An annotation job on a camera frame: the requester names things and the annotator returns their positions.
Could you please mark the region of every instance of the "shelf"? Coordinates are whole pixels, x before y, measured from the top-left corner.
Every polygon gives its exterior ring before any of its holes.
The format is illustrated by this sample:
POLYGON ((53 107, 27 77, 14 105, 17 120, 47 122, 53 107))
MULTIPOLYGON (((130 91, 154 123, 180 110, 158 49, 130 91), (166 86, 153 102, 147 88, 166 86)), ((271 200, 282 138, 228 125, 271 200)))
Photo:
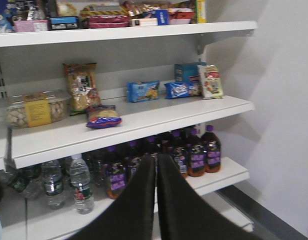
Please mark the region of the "shelf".
POLYGON ((148 38, 257 29, 255 21, 0 33, 0 47, 148 38))
MULTIPOLYGON (((203 196, 248 178, 249 172, 246 168, 230 158, 224 157, 222 158, 222 168, 219 172, 206 173, 200 177, 189 176, 186 180, 200 196, 203 196)), ((65 239, 65 236, 76 232, 95 219, 113 202, 113 200, 106 196, 102 188, 94 188, 93 190, 95 207, 91 213, 86 215, 80 215, 76 212, 70 194, 68 194, 66 205, 59 210, 48 209, 45 205, 43 195, 37 200, 29 200, 27 202, 27 240, 65 239)), ((157 212, 157 210, 158 207, 157 204, 155 204, 154 212, 157 212)), ((4 215, 4 213, 6 213, 5 211, 11 213, 8 206, 2 206, 2 218, 14 218, 14 215, 4 215)), ((13 240, 14 238, 5 238, 3 235, 2 240, 7 239, 13 240)))
MULTIPOLYGON (((125 97, 120 97, 102 103, 116 105, 122 117, 121 124, 91 129, 85 127, 85 115, 77 115, 48 125, 13 130, 12 157, 16 167, 19 169, 254 109, 250 101, 231 96, 210 100, 161 98, 138 103, 127 103, 125 97)), ((0 153, 2 166, 3 151, 0 153)))

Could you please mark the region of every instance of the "packaged food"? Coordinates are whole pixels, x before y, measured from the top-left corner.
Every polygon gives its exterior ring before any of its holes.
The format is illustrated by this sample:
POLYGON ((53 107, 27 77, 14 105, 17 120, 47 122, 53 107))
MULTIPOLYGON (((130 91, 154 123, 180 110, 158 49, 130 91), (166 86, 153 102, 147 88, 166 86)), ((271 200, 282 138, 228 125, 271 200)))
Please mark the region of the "packaged food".
POLYGON ((93 105, 86 109, 86 113, 88 128, 105 129, 115 127, 122 122, 114 105, 93 105))
POLYGON ((70 95, 63 90, 16 95, 0 99, 6 123, 14 128, 36 127, 64 119, 70 95))
POLYGON ((127 83, 127 101, 130 103, 159 99, 160 81, 127 83))
POLYGON ((215 65, 198 65, 199 80, 204 99, 223 98, 219 69, 215 65))
POLYGON ((68 90, 71 94, 71 115, 85 113, 92 105, 101 104, 95 84, 96 63, 63 64, 68 90))
POLYGON ((166 99, 200 96, 202 92, 199 81, 168 82, 164 85, 166 87, 166 99))
POLYGON ((205 62, 195 61, 179 63, 174 65, 175 82, 192 82, 199 81, 198 65, 206 65, 205 62))

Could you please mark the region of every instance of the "purple bottle cap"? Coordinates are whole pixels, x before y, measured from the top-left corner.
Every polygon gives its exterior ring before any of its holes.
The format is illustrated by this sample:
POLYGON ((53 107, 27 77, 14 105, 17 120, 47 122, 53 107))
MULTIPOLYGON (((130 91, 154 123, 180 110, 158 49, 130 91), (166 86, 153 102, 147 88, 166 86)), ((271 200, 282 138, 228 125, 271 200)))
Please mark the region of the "purple bottle cap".
POLYGON ((172 134, 174 137, 178 138, 180 136, 180 131, 179 130, 173 130, 172 134))
POLYGON ((146 139, 147 139, 150 143, 154 143, 155 136, 148 136, 146 139))
POLYGON ((196 135, 196 134, 198 134, 198 130, 197 130, 196 128, 192 128, 192 129, 190 130, 190 134, 196 135))
POLYGON ((214 130, 213 125, 207 125, 207 126, 206 126, 206 131, 212 132, 213 130, 214 130))
POLYGON ((107 150, 109 151, 109 152, 114 152, 115 151, 115 146, 113 145, 113 146, 108 146, 107 147, 107 150))
POLYGON ((135 140, 132 140, 132 141, 127 142, 127 144, 128 144, 130 147, 135 147, 135 146, 136 146, 136 141, 135 141, 135 140))

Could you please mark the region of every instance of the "snack package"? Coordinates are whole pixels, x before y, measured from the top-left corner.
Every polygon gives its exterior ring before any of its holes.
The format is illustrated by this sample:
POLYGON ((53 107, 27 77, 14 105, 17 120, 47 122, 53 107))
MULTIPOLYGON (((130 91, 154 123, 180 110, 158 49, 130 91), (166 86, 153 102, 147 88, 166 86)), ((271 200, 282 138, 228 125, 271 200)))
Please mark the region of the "snack package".
POLYGON ((127 83, 127 101, 130 103, 159 99, 160 81, 127 83))
POLYGON ((168 82, 164 85, 166 87, 166 99, 200 96, 202 92, 199 81, 168 82))
POLYGON ((106 129, 115 127, 122 122, 122 118, 116 112, 115 105, 93 105, 86 109, 86 127, 93 129, 106 129))
POLYGON ((223 98, 219 69, 215 65, 198 65, 203 99, 223 98))
POLYGON ((68 90, 71 94, 71 115, 84 113, 92 105, 101 104, 95 84, 96 63, 63 64, 68 90))

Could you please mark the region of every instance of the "bottle label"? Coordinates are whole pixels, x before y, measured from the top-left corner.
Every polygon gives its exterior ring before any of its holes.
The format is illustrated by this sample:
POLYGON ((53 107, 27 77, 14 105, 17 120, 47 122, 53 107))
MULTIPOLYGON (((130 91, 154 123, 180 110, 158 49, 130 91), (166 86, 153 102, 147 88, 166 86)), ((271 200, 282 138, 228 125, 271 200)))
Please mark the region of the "bottle label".
POLYGON ((11 187, 16 192, 21 193, 24 191, 24 189, 28 186, 29 183, 30 180, 19 172, 17 176, 13 179, 13 181, 7 186, 11 187))
POLYGON ((126 185, 124 173, 110 175, 109 180, 110 180, 110 189, 112 191, 124 188, 126 185))
POLYGON ((64 190, 62 179, 52 182, 44 182, 45 193, 47 196, 55 196, 64 190))
POLYGON ((221 163, 221 152, 220 151, 209 151, 207 153, 207 164, 219 164, 221 163))
POLYGON ((174 157, 174 161, 178 164, 179 172, 181 174, 185 174, 188 171, 188 168, 185 164, 185 157, 184 156, 176 156, 174 157))
POLYGON ((86 200, 92 196, 92 190, 90 188, 90 184, 86 184, 85 186, 74 187, 74 198, 76 200, 86 200))
POLYGON ((198 171, 204 167, 204 157, 203 154, 192 154, 190 156, 190 164, 193 170, 198 171))

